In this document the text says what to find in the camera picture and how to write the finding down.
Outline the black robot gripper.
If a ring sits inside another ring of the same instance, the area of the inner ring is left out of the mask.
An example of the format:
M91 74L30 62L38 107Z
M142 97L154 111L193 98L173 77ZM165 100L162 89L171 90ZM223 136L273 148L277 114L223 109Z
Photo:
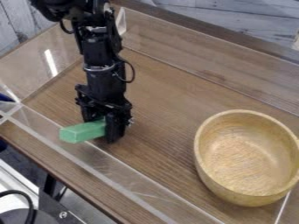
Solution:
M131 124L133 104L126 98L126 65L85 66L87 84L78 84L77 103L86 123L106 117L106 139L110 144L126 134Z

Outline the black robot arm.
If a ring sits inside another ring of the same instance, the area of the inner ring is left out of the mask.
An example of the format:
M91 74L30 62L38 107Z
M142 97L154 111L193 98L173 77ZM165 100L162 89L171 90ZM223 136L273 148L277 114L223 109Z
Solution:
M75 86L77 104L83 124L65 129L75 143L103 137L117 142L133 123L133 103L126 98L127 84L135 68L121 56L122 36L118 31L115 9L110 0L30 0L33 7L53 22L70 21L63 31L75 36L83 56L87 82Z

